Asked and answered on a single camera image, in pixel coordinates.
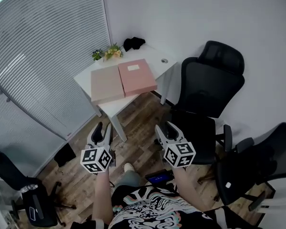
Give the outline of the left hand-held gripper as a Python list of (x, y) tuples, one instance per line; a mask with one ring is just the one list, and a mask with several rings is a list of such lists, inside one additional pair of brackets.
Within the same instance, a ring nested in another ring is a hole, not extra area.
[(81, 151), (80, 164), (89, 173), (102, 173), (116, 166), (116, 154), (111, 149), (113, 140), (112, 124), (109, 123), (102, 136), (102, 122), (88, 134), (85, 149)]

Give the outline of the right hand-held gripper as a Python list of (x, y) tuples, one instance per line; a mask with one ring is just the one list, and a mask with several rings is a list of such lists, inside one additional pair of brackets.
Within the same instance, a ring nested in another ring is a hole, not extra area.
[(188, 167), (196, 155), (191, 142), (177, 142), (182, 140), (182, 131), (173, 123), (166, 121), (166, 127), (155, 125), (156, 139), (164, 149), (163, 159), (172, 168)]

